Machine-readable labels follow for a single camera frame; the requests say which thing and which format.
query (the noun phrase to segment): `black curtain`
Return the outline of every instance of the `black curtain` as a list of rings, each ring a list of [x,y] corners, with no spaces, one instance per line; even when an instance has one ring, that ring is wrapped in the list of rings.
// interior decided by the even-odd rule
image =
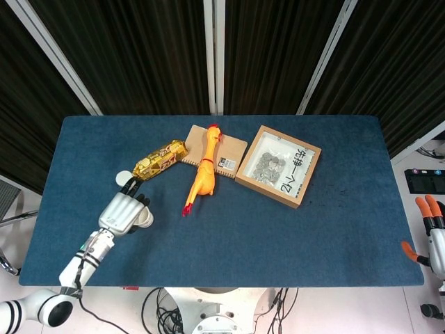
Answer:
[[[224,114],[295,114],[343,0],[227,0]]]
[[[445,3],[364,1],[305,114],[378,116],[390,155],[445,120]]]
[[[42,193],[63,118],[86,109],[0,1],[0,174]]]
[[[202,0],[30,2],[104,114],[209,114]]]

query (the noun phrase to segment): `white floor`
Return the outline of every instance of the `white floor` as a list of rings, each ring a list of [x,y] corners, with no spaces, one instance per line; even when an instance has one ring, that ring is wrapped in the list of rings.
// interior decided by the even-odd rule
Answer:
[[[412,232],[417,253],[427,255],[428,246],[420,213],[414,206],[415,195],[409,194],[403,171],[410,168],[445,169],[437,160],[413,153],[394,166],[394,174],[403,199],[405,212]],[[445,196],[436,196],[445,202]],[[40,197],[24,192],[24,207],[13,207],[7,216],[16,212],[37,209]],[[26,254],[34,221],[23,221],[1,229],[0,247],[11,262],[20,267]],[[420,313],[422,303],[439,306],[437,288],[441,282],[429,269],[423,270],[425,285],[421,287],[388,288],[331,288],[300,289],[292,313],[283,325],[284,334],[343,334],[343,333],[413,333],[437,334],[445,330],[445,323],[436,319],[425,319]],[[18,299],[34,291],[34,287],[22,287],[17,278],[0,271],[0,301]],[[123,290],[121,287],[87,287],[84,304],[100,317],[116,322],[130,333],[145,333],[140,322],[140,307],[150,288],[138,291]],[[296,290],[291,290],[287,307]],[[257,313],[267,310],[267,296],[261,298]],[[148,303],[146,320],[150,331],[157,333],[154,318],[154,301]],[[266,333],[272,313],[260,318],[257,333]],[[103,324],[75,307],[70,319],[60,328],[43,328],[28,321],[18,333],[121,333],[108,324]]]

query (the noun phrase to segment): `wooden box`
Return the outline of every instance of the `wooden box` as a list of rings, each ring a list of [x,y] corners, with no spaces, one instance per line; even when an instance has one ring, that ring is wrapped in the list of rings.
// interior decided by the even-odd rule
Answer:
[[[290,207],[301,204],[321,149],[262,125],[235,180]]]

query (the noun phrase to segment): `label on notebook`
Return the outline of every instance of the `label on notebook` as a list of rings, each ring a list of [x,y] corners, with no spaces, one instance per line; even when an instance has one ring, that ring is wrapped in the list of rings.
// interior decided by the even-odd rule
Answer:
[[[218,162],[218,167],[228,169],[228,170],[234,170],[236,166],[236,161],[229,160],[226,158],[221,158],[220,162]]]

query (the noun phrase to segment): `brown notebook cover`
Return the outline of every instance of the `brown notebook cover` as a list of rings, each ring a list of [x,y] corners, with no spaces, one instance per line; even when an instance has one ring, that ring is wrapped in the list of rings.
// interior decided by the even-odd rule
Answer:
[[[198,166],[207,146],[207,129],[193,125],[186,139],[188,154],[181,160],[186,164]],[[221,142],[215,148],[213,165],[218,174],[235,178],[236,172],[248,144],[237,138],[222,134]]]

